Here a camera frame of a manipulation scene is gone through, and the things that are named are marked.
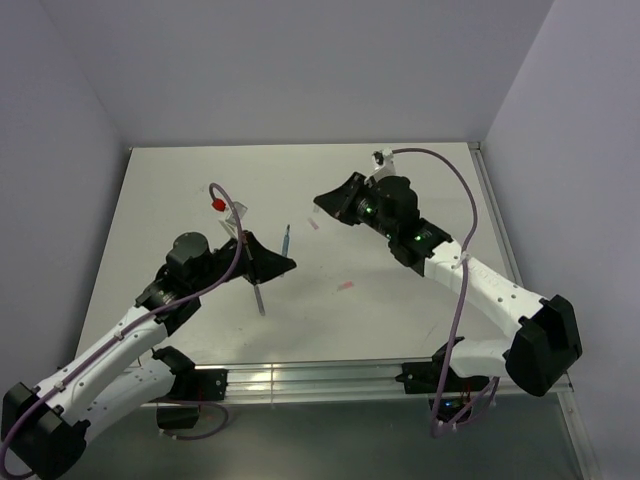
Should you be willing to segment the blue pen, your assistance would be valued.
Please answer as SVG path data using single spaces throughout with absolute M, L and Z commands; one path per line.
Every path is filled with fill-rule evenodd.
M 287 224 L 284 235 L 283 235 L 283 241 L 281 246 L 281 255 L 285 258 L 288 258 L 289 244 L 290 244 L 290 229 L 291 229 L 291 224 Z

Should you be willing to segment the purple-tinted pen cap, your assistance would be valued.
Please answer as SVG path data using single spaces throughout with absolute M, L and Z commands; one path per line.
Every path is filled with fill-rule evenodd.
M 315 222 L 314 219 L 312 219 L 311 217 L 309 217 L 308 219 L 308 223 L 310 224 L 310 226 L 314 229 L 314 230 L 318 230 L 320 227 L 319 225 Z

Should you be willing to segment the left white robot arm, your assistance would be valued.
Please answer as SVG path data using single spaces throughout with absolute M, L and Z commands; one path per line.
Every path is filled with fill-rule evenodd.
M 210 249 L 206 237 L 180 235 L 155 279 L 117 324 L 67 366 L 2 401 L 1 452 L 13 452 L 41 479 L 57 479 L 89 442 L 139 406 L 155 400 L 195 403 L 194 362 L 163 341 L 200 308 L 201 297 L 243 278 L 253 286 L 295 269 L 250 231 Z

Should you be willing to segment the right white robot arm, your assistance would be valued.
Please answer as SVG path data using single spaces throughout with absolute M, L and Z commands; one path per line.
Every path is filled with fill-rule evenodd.
M 400 264 L 449 288 L 500 329 L 501 340 L 456 341 L 432 368 L 441 388 L 455 389 L 475 376 L 508 377 L 541 397 L 580 358 L 573 305 L 560 295 L 547 299 L 528 291 L 469 256 L 450 234 L 422 218 L 408 178 L 371 182 L 355 172 L 314 203 L 345 225 L 364 224 L 384 236 Z

